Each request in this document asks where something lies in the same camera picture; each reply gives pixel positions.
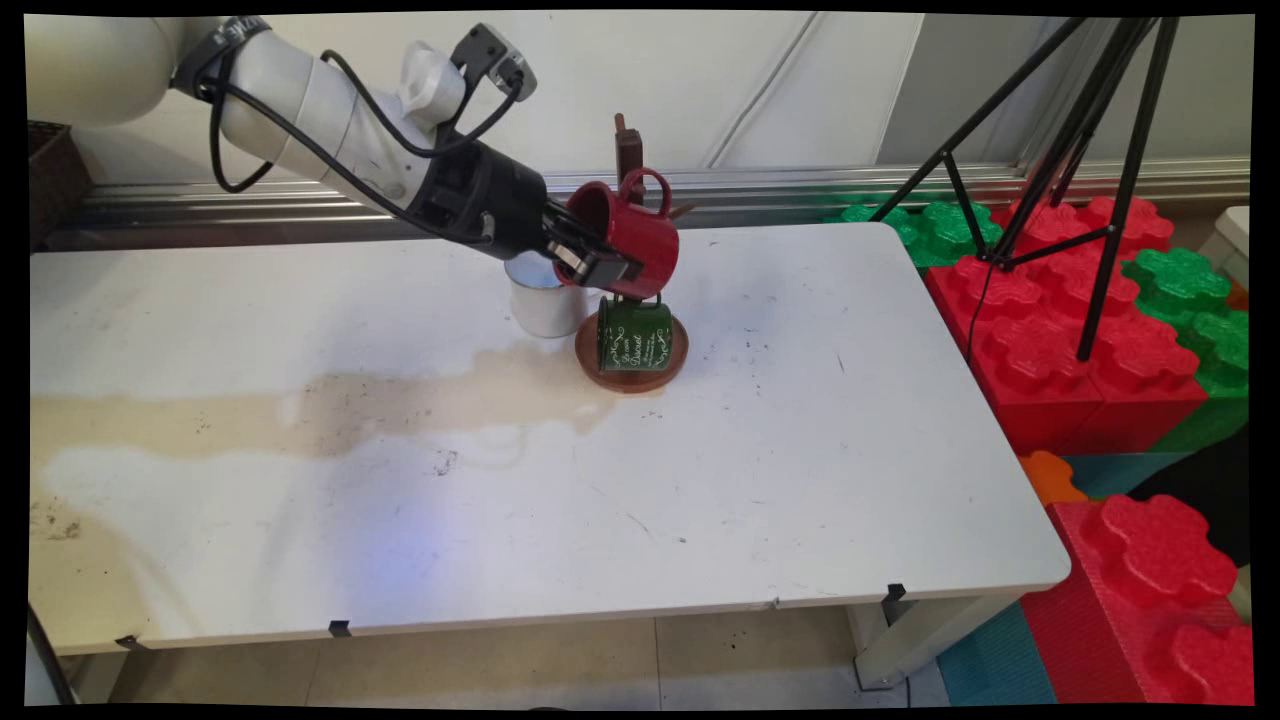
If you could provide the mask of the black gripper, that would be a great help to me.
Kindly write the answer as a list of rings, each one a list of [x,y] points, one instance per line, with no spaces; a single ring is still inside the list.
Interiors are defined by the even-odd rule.
[[[639,277],[637,259],[611,247],[563,204],[547,201],[540,173],[475,141],[430,160],[408,215],[424,229],[443,231],[447,240],[502,261],[547,249],[564,284],[618,292],[621,282]]]

